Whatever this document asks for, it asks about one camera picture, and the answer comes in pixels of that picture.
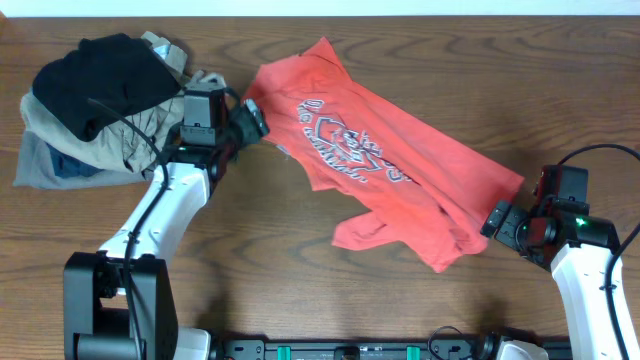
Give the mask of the orange printed t-shirt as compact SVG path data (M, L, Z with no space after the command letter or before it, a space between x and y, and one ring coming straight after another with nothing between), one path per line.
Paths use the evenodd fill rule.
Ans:
M326 38L261 66L246 95L264 112L267 141L301 164L313 190L367 208L337 225L337 247L402 242L441 273L486 249L485 219L524 181L356 83Z

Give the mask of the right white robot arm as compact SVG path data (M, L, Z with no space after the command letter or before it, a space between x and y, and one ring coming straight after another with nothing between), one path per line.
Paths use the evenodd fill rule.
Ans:
M637 359L614 224L551 206L528 212L501 201L481 234L551 273L561 295L575 359Z

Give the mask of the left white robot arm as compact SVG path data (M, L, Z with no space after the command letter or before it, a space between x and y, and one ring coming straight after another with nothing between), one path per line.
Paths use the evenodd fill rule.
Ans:
M75 252L63 271L67 359L214 359L211 334L178 323L168 267L227 163L269 132L251 99L213 118L211 143L157 148L152 182L124 225L97 251Z

